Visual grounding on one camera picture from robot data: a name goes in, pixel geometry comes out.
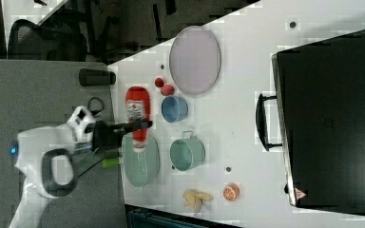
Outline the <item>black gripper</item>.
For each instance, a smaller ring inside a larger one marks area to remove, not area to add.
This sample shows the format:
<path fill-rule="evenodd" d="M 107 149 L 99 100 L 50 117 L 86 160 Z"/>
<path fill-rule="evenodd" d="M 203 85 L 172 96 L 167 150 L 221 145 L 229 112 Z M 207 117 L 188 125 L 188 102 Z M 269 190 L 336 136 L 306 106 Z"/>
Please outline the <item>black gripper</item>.
<path fill-rule="evenodd" d="M 95 124 L 92 138 L 93 149 L 116 149 L 121 146 L 124 131 L 137 131 L 150 128 L 153 125 L 152 121 L 134 121 L 131 123 L 107 124 L 99 121 Z"/>

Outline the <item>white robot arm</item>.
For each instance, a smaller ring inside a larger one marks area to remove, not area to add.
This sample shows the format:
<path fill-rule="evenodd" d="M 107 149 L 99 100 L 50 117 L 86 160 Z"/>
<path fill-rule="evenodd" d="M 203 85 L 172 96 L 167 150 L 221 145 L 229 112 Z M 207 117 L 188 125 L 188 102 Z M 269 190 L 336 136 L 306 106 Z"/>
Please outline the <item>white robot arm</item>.
<path fill-rule="evenodd" d="M 151 121 L 109 125 L 97 120 L 97 113 L 81 105 L 63 124 L 17 135 L 10 152 L 25 182 L 9 228 L 37 228 L 47 205 L 76 188 L 81 172 L 73 162 L 75 155 L 119 148 L 124 135 L 152 126 Z"/>

